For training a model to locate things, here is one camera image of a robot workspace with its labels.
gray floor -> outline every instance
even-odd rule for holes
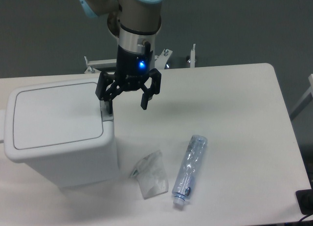
[[[75,74],[89,60],[116,57],[106,16],[88,19],[78,0],[0,0],[0,78]],[[156,52],[174,51],[185,67],[192,43],[197,66],[267,62],[290,110],[313,73],[313,0],[165,0]],[[313,103],[292,123],[313,158]]]

white table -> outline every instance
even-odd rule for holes
[[[272,66],[162,72],[161,93],[143,111],[141,91],[114,102],[120,177],[59,189],[0,145],[0,225],[261,225],[298,221],[295,191],[310,184]],[[95,75],[0,79],[0,109],[17,86]],[[188,141],[209,145],[190,204],[173,208],[171,190]],[[160,149],[169,192],[143,200],[129,174]]]

metal bracket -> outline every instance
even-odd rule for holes
[[[306,92],[300,97],[295,106],[292,108],[289,118],[293,121],[304,108],[313,100],[313,88],[309,87]]]

white trash bin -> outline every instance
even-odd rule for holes
[[[59,187],[118,175],[113,115],[95,95],[97,78],[17,88],[5,112],[4,150]]]

black cable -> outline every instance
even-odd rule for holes
[[[298,221],[298,226],[300,226],[301,225],[301,222],[303,221],[303,220],[305,220],[307,217],[310,217],[310,216],[312,216],[313,215],[313,213],[312,214],[310,214],[310,215],[306,215],[306,216],[304,216],[303,218],[301,218],[301,220],[299,220]]]

